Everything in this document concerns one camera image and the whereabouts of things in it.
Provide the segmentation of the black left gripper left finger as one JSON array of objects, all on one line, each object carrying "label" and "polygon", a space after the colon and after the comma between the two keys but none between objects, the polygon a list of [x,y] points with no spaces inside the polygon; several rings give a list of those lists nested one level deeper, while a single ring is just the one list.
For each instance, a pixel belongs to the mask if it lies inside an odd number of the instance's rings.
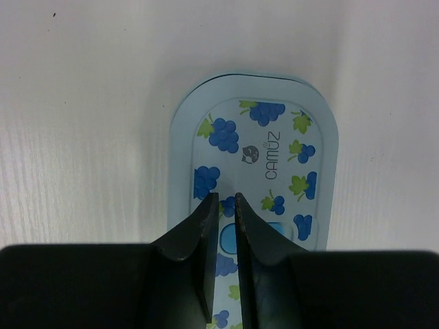
[{"label": "black left gripper left finger", "polygon": [[2,328],[205,328],[213,318],[219,197],[152,243],[1,250]]}]

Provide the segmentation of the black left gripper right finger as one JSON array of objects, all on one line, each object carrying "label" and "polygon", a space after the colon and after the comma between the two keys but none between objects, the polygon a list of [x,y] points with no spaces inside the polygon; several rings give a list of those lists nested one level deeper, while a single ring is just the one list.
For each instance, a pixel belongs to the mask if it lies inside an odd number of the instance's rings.
[{"label": "black left gripper right finger", "polygon": [[235,196],[244,328],[437,328],[438,255],[308,251]]}]

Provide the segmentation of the light blue lunch box lid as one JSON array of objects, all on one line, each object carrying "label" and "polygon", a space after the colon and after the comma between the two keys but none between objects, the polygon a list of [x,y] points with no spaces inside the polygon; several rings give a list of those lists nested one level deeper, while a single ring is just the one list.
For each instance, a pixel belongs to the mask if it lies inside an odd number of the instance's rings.
[{"label": "light blue lunch box lid", "polygon": [[339,145],[324,97],[303,80],[214,77],[178,106],[170,128],[168,228],[219,195],[212,328],[241,328],[235,195],[276,231],[327,247]]}]

